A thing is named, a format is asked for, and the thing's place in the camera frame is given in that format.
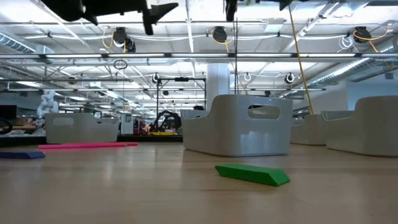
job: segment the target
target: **blue foam strip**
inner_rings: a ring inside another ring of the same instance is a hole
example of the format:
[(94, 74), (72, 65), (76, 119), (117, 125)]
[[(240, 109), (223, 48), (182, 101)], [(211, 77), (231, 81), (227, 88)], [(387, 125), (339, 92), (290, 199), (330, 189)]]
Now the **blue foam strip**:
[(0, 152), (1, 159), (39, 159), (45, 158), (43, 152)]

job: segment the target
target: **yellow pole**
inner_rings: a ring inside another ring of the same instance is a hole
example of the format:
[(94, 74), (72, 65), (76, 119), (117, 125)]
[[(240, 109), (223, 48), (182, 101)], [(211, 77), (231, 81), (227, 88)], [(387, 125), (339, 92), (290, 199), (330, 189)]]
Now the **yellow pole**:
[(303, 65), (301, 63), (301, 56), (299, 52), (299, 46), (297, 45), (297, 38), (296, 38), (296, 31), (294, 29), (294, 22), (293, 22), (293, 16), (292, 16), (292, 10), (289, 5), (289, 14), (290, 14), (290, 21), (292, 22), (292, 29), (293, 29), (293, 37), (294, 37), (294, 42), (296, 46), (296, 52), (297, 52), (297, 57), (298, 57), (298, 64), (300, 65), (300, 71), (301, 71), (301, 78), (303, 79), (304, 87), (305, 87), (305, 92), (307, 93), (307, 98), (308, 98), (308, 103), (310, 104), (310, 109), (311, 109), (311, 114), (313, 114), (313, 108), (312, 108), (312, 102), (311, 102), (311, 97), (310, 93), (308, 91), (308, 86), (307, 86), (307, 81), (305, 81), (305, 76), (304, 76), (304, 71), (303, 71)]

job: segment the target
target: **pillar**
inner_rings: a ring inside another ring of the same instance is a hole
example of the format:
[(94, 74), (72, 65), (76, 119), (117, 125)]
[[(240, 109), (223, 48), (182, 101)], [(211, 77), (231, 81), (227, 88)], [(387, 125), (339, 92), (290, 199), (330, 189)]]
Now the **pillar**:
[(213, 103), (213, 100), (216, 96), (229, 94), (229, 64), (207, 64), (206, 78), (206, 110), (209, 111), (211, 109), (211, 104)]

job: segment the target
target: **green block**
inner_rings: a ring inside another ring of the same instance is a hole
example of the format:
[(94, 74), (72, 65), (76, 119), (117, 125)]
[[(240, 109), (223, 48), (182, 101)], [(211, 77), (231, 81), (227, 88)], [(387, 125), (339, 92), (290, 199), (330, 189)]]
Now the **green block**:
[(290, 181), (282, 169), (250, 166), (246, 164), (225, 164), (215, 166), (222, 177), (247, 180), (259, 184), (280, 186)]

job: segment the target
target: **pink foam strip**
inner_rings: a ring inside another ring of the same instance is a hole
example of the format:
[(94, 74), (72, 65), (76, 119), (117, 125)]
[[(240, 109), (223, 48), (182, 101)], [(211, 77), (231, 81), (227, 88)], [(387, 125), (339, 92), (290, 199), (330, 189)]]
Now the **pink foam strip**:
[(127, 146), (138, 146), (138, 142), (125, 142)]
[(79, 149), (79, 148), (96, 148), (96, 147), (132, 146), (128, 143), (136, 143), (136, 142), (95, 142), (95, 143), (48, 144), (48, 145), (39, 145), (39, 149)]

